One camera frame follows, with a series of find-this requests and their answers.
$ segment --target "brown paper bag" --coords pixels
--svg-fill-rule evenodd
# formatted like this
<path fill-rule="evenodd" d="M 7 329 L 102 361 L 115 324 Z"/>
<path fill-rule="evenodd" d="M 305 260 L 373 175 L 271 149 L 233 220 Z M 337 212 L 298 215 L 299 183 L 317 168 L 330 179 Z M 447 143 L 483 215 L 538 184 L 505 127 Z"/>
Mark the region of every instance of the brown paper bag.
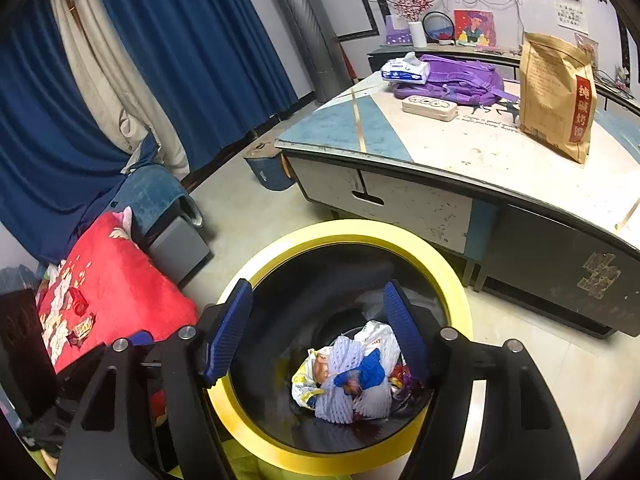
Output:
<path fill-rule="evenodd" d="M 581 164 L 589 153 L 596 87 L 589 57 L 575 45 L 525 34 L 520 59 L 520 129 Z"/>

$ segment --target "framed picture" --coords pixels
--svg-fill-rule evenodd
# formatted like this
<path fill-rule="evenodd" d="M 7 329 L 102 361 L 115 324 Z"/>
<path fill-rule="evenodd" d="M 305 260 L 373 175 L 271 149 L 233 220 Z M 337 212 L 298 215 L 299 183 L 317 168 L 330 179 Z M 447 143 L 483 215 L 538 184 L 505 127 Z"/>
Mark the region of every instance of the framed picture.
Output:
<path fill-rule="evenodd" d="M 487 10 L 454 10 L 456 40 L 496 46 L 494 14 Z"/>

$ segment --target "tissue pack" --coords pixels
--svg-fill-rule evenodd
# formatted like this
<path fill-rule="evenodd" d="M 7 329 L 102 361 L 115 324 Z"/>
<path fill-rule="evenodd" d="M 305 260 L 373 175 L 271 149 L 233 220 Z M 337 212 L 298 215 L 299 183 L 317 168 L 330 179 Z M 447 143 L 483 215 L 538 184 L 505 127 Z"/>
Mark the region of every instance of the tissue pack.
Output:
<path fill-rule="evenodd" d="M 415 52 L 404 57 L 390 59 L 380 69 L 382 79 L 390 83 L 425 84 L 429 76 L 429 63 L 420 61 Z"/>

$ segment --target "table top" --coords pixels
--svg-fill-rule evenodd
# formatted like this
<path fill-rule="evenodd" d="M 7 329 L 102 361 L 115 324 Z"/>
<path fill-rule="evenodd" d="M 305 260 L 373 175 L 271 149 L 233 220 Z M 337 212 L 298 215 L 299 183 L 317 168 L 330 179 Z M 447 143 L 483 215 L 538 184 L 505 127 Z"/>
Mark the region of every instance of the table top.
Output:
<path fill-rule="evenodd" d="M 459 106 L 458 116 L 443 122 L 403 112 L 391 88 L 380 73 L 353 88 L 366 153 L 359 148 L 350 90 L 292 126 L 276 146 L 375 161 L 400 171 L 444 172 L 556 208 L 640 254 L 640 210 L 623 229 L 615 228 L 640 197 L 640 128 L 599 110 L 589 155 L 580 165 L 522 133 L 517 104 Z M 519 95 L 520 86 L 505 82 L 505 90 Z"/>
<path fill-rule="evenodd" d="M 482 48 L 470 45 L 440 45 L 437 43 L 428 43 L 425 47 L 415 47 L 406 44 L 382 45 L 370 52 L 369 56 L 399 57 L 404 56 L 404 54 L 408 52 L 415 52 L 417 55 L 433 54 L 435 56 L 453 56 L 457 59 L 480 60 L 503 66 L 520 66 L 520 54 L 509 50 L 498 52 L 497 50 L 491 50 L 491 47 Z M 626 97 L 619 89 L 612 88 L 610 85 L 604 84 L 597 79 L 595 83 L 598 95 L 611 99 L 640 116 L 640 102 L 636 99 Z"/>

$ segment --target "gold stripe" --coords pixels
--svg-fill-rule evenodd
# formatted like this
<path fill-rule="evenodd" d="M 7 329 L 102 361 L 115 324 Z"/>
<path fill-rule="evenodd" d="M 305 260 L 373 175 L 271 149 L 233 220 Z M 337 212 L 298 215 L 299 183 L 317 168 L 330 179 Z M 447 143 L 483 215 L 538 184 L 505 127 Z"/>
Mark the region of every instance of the gold stripe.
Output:
<path fill-rule="evenodd" d="M 367 147 L 364 143 L 364 134 L 362 133 L 362 122 L 360 121 L 360 110 L 358 109 L 358 103 L 356 102 L 356 94 L 351 87 L 351 101 L 353 102 L 353 116 L 356 121 L 356 133 L 358 134 L 358 143 L 360 145 L 360 151 L 367 153 Z"/>
<path fill-rule="evenodd" d="M 447 322 L 472 339 L 471 312 L 456 273 L 427 242 L 399 227 L 371 220 L 335 220 L 295 231 L 261 250 L 227 285 L 218 303 L 231 294 L 239 278 L 252 287 L 286 261 L 309 250 L 332 244 L 366 244 L 404 258 L 425 276 L 436 290 Z M 402 430 L 373 446 L 345 453 L 311 453 L 275 440 L 249 418 L 238 401 L 227 374 L 209 389 L 209 397 L 222 423 L 251 453 L 282 469 L 301 474 L 334 476 L 354 474 L 383 466 L 410 452 L 429 405 Z"/>

